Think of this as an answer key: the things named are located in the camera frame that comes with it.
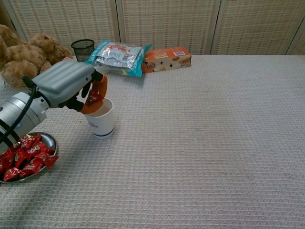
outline white paper cup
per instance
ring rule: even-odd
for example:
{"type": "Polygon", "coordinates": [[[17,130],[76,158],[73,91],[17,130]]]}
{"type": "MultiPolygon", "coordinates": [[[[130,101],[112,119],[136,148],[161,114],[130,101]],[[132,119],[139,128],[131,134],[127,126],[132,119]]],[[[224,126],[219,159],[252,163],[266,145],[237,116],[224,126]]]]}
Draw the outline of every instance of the white paper cup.
{"type": "Polygon", "coordinates": [[[94,136],[100,139],[108,138],[113,134],[113,103],[104,98],[103,106],[91,114],[85,114],[85,117],[91,126],[94,136]]]}

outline orange box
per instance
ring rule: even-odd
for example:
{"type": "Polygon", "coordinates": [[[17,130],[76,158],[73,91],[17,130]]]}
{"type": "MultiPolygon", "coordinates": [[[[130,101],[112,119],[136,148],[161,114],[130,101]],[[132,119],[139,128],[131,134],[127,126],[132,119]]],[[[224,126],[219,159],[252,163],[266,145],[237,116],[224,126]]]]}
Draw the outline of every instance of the orange box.
{"type": "Polygon", "coordinates": [[[192,55],[182,46],[148,51],[141,65],[143,73],[191,66],[192,55]]]}

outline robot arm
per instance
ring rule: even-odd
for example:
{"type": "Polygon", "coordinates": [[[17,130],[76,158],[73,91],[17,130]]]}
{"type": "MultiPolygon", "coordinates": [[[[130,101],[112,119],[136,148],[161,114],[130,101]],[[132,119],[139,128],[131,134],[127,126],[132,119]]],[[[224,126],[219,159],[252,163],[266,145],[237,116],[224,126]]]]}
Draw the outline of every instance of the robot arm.
{"type": "Polygon", "coordinates": [[[86,105],[77,100],[81,89],[82,97],[86,97],[91,83],[92,89],[103,99],[107,90],[107,77],[95,71],[92,65],[62,61],[36,76],[30,81],[30,85],[35,86],[34,93],[18,93],[0,104],[0,153],[40,124],[46,118],[46,111],[49,108],[67,106],[83,114],[98,110],[102,106],[102,101],[86,105]],[[29,100],[28,110],[20,122],[16,123],[20,114],[26,110],[29,100]],[[13,124],[17,125],[7,135],[13,124]]]}

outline cup rim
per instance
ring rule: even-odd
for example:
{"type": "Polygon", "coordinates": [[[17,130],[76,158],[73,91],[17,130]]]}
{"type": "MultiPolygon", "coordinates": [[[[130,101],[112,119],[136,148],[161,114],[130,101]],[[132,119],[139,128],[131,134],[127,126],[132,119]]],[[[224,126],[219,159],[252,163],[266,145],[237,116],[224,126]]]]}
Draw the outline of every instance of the cup rim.
{"type": "Polygon", "coordinates": [[[103,117],[103,116],[109,114],[113,110],[113,102],[110,99],[108,99],[108,98],[104,98],[103,100],[108,100],[111,103],[111,109],[107,113],[104,113],[104,114],[102,114],[100,116],[91,116],[91,114],[92,114],[91,113],[91,114],[85,114],[85,116],[90,117],[90,118],[100,118],[100,117],[103,117]]]}
{"type": "Polygon", "coordinates": [[[82,49],[88,49],[89,47],[91,47],[92,45],[94,45],[94,40],[91,40],[91,39],[82,39],[82,40],[77,40],[77,41],[74,41],[72,44],[71,44],[71,48],[73,49],[77,49],[77,50],[82,50],[82,49]],[[84,41],[88,41],[88,42],[92,42],[91,45],[88,45],[84,48],[77,48],[77,47],[74,47],[73,45],[76,44],[77,42],[84,42],[84,41]]]}

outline wire mesh cup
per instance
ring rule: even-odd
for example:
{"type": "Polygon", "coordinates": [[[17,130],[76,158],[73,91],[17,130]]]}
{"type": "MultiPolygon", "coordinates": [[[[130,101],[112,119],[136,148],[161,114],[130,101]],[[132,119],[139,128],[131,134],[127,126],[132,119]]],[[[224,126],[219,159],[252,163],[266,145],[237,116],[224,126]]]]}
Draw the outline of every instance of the wire mesh cup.
{"type": "Polygon", "coordinates": [[[71,44],[78,62],[84,62],[94,51],[94,41],[90,39],[78,40],[71,44]]]}

